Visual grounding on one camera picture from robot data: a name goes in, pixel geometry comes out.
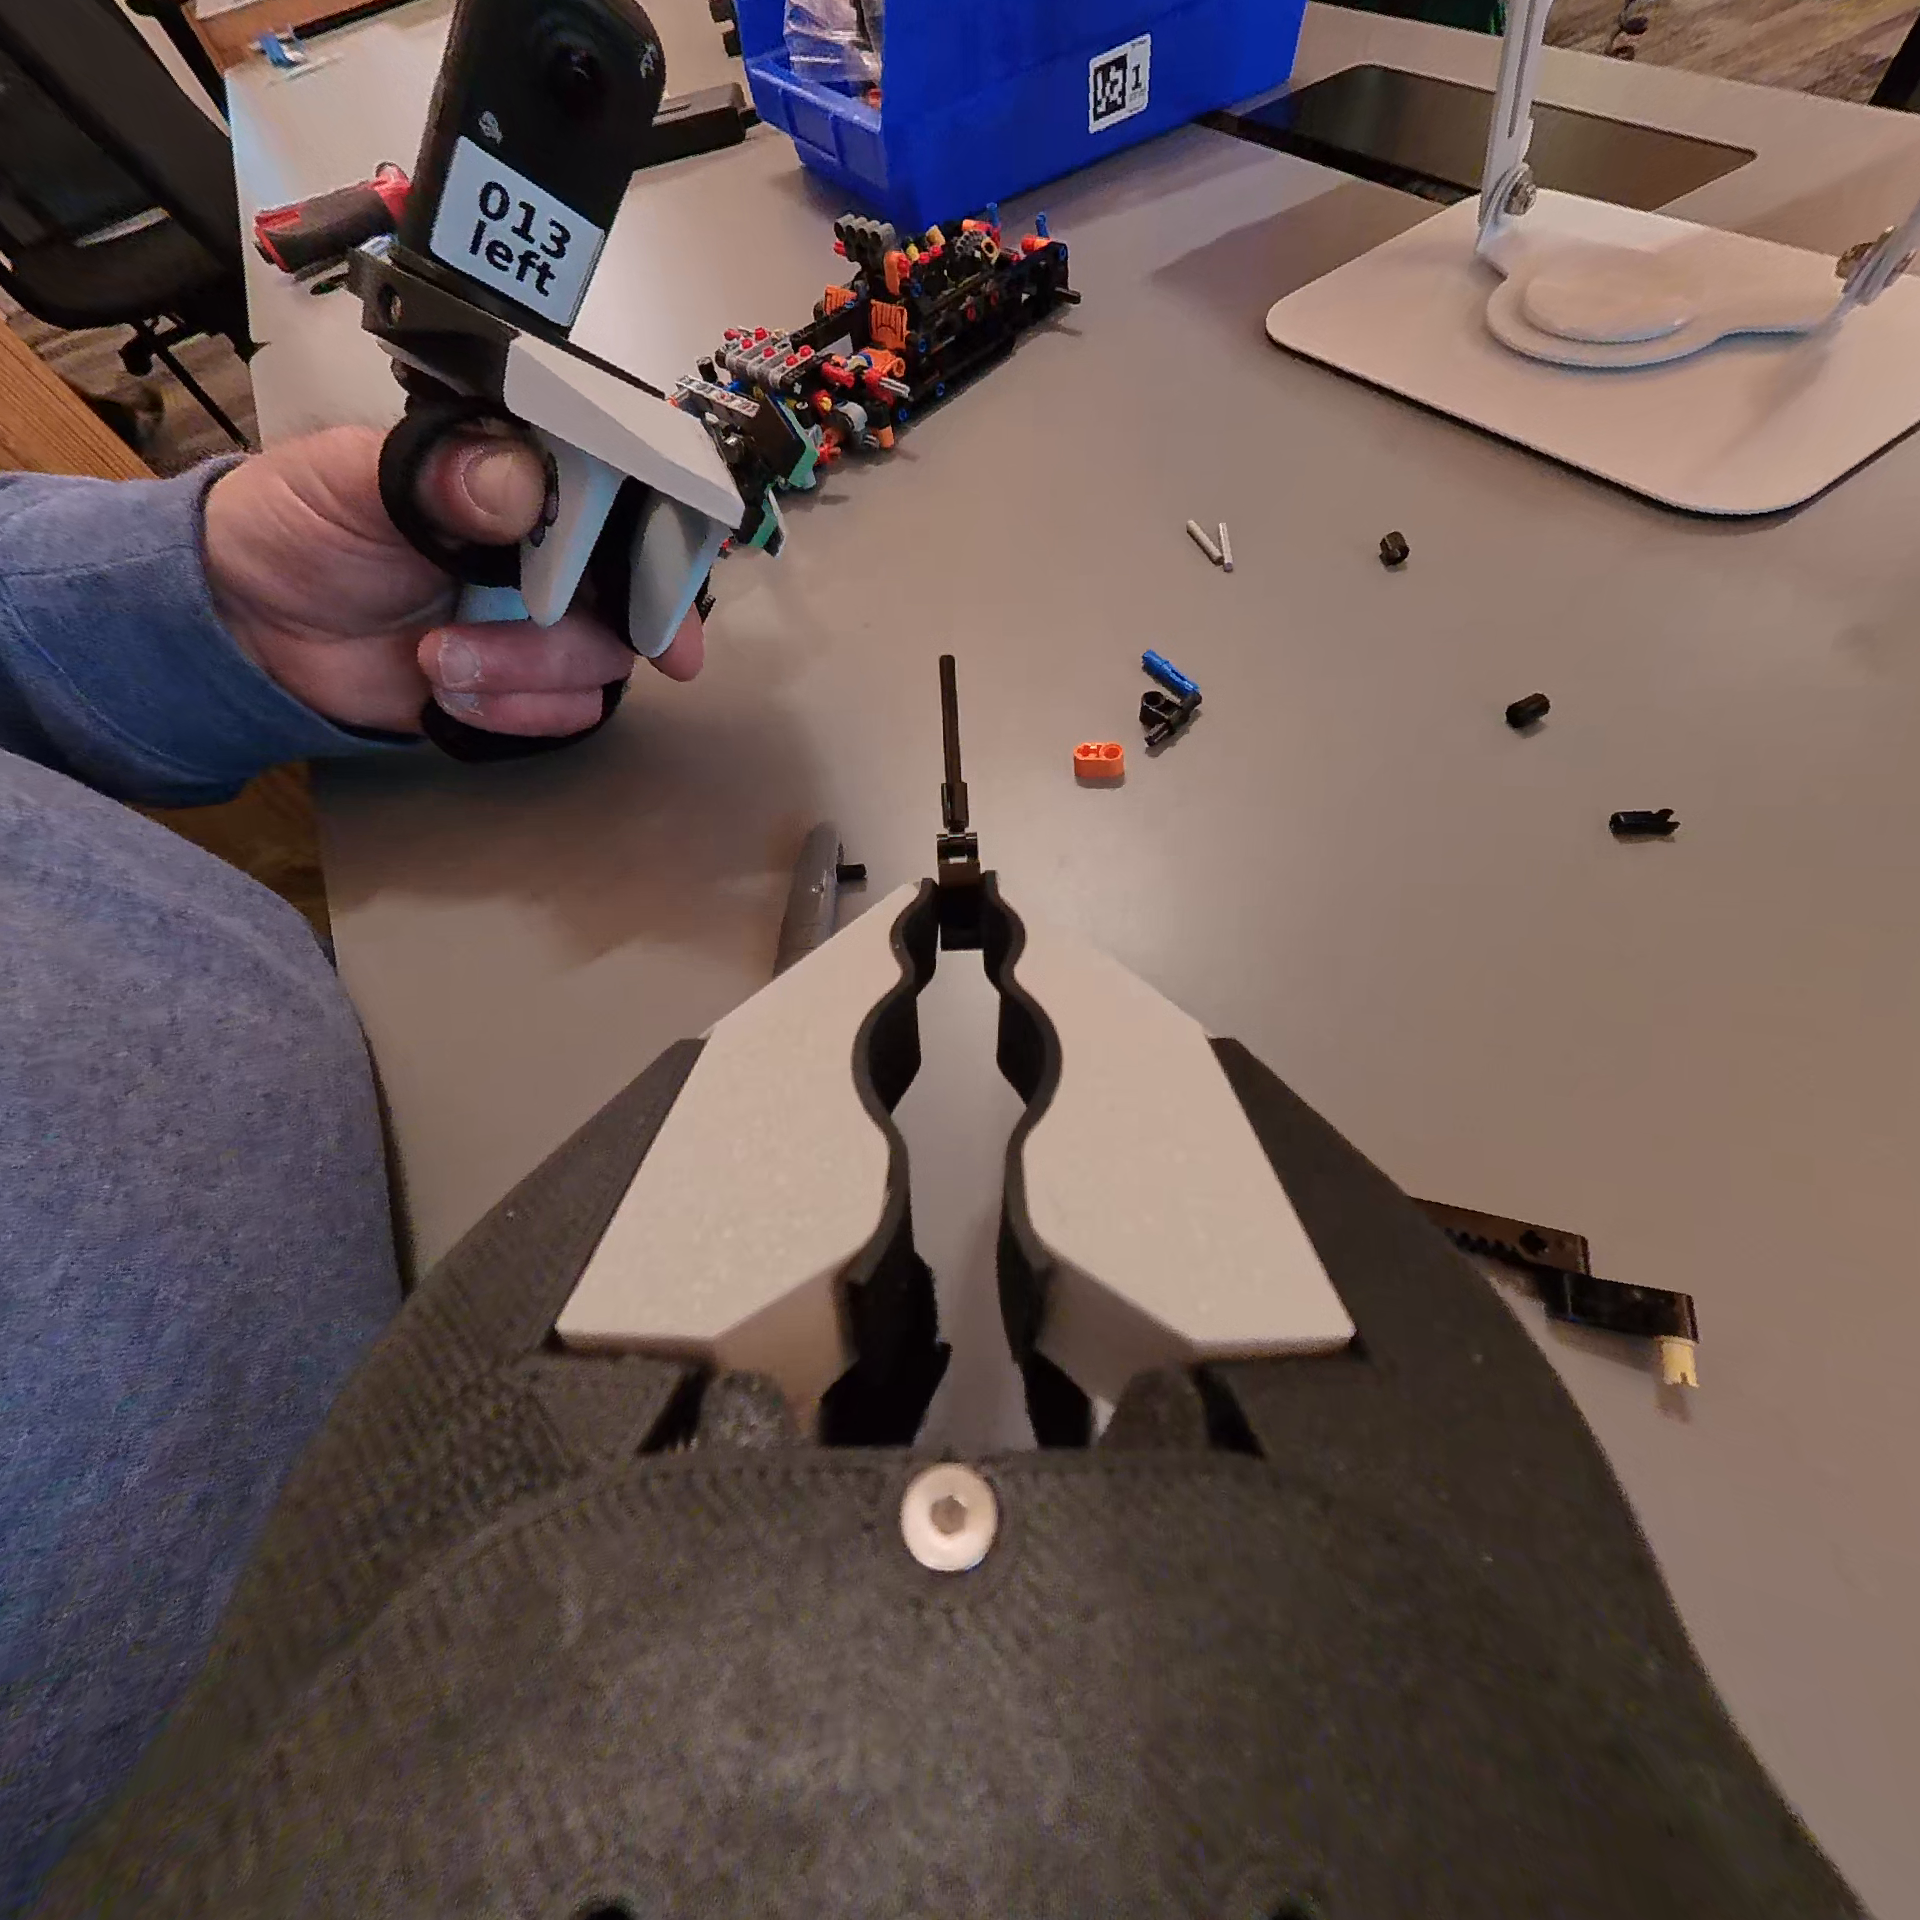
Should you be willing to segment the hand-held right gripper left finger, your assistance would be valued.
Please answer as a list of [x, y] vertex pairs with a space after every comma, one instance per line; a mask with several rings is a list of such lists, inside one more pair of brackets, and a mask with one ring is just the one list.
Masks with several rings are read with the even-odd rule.
[[923, 1066], [933, 895], [897, 885], [708, 1029], [560, 1309], [564, 1348], [938, 1365], [894, 1125]]

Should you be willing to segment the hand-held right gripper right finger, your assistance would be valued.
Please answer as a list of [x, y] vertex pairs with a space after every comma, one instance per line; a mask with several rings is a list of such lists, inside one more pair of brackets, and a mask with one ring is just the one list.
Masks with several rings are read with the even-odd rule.
[[993, 889], [997, 1068], [1024, 1100], [997, 1283], [1011, 1353], [1087, 1396], [1358, 1328], [1200, 1020]]

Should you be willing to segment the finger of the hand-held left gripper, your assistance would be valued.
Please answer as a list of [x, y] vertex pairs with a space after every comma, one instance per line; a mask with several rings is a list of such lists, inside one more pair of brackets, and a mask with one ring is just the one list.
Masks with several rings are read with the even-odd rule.
[[505, 348], [505, 405], [623, 478], [738, 528], [747, 503], [703, 420], [540, 336]]

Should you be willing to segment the black lego axle with connector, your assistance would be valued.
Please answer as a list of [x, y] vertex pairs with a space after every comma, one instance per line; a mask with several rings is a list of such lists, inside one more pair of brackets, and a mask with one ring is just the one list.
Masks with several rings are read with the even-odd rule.
[[963, 735], [957, 712], [957, 660], [941, 653], [941, 832], [935, 839], [935, 900], [941, 923], [941, 949], [983, 952], [993, 870], [981, 859], [981, 843], [971, 832], [971, 796], [963, 779]]

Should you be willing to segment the person's left forearm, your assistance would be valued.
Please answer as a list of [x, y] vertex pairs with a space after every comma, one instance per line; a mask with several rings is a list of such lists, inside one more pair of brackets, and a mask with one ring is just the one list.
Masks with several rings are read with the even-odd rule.
[[300, 706], [223, 625], [207, 495], [235, 466], [130, 482], [3, 473], [3, 752], [183, 808], [284, 763], [407, 743]]

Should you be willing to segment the grey curved lego panel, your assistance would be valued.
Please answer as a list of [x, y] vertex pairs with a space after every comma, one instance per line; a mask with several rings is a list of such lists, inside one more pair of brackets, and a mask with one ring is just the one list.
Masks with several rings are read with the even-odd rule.
[[851, 859], [834, 819], [820, 819], [803, 836], [781, 916], [775, 976], [793, 972], [838, 930], [840, 898], [860, 889], [870, 869]]

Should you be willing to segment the lego car chassis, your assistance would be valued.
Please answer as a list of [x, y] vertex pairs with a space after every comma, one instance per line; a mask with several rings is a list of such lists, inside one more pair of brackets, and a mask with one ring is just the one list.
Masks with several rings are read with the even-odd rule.
[[807, 323], [725, 329], [671, 392], [748, 503], [894, 448], [903, 426], [1081, 300], [1043, 213], [1028, 232], [1008, 232], [997, 205], [921, 232], [840, 213], [834, 252], [845, 273]]

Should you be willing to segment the black lego rack assembly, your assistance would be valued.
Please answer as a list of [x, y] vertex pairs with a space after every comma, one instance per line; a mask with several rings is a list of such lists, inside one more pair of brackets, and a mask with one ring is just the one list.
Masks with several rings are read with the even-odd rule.
[[1668, 1389], [1698, 1389], [1700, 1328], [1685, 1292], [1594, 1273], [1583, 1233], [1417, 1196], [1414, 1206], [1457, 1248], [1530, 1273], [1550, 1320], [1655, 1346]]

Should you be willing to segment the person's left hand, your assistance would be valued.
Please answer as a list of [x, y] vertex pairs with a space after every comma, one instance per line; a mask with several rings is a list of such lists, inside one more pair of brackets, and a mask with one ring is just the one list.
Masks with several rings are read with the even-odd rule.
[[427, 706], [513, 738], [585, 732], [641, 656], [584, 595], [545, 628], [460, 619], [460, 585], [387, 515], [381, 448], [381, 432], [334, 426], [207, 492], [207, 580], [235, 643], [350, 732], [421, 738]]

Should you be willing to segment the black bar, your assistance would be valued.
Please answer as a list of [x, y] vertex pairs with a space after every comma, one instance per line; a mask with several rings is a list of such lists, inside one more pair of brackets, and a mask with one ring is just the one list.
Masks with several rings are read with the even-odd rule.
[[757, 108], [740, 82], [717, 82], [667, 98], [647, 133], [647, 163], [660, 166], [725, 150], [743, 142], [754, 125]]

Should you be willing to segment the red black tool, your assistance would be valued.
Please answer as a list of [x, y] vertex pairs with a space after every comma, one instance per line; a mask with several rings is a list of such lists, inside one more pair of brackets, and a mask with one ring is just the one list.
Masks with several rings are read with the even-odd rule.
[[355, 249], [391, 238], [408, 192], [407, 168], [383, 163], [370, 179], [263, 208], [254, 213], [254, 252], [285, 276], [324, 273]]

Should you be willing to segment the black office chair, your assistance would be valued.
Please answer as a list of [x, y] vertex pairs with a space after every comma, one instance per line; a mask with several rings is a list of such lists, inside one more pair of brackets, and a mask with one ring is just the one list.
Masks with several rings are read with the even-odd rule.
[[117, 3], [3, 6], [3, 295], [61, 330], [121, 330], [235, 446], [181, 342], [254, 350], [233, 140]]

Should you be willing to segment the blue plastic bin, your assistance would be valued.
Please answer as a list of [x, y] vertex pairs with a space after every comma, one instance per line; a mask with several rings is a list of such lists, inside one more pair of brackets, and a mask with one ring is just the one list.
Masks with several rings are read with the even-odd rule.
[[887, 3], [881, 100], [807, 79], [738, 3], [761, 123], [843, 202], [941, 226], [1280, 89], [1305, 3]]

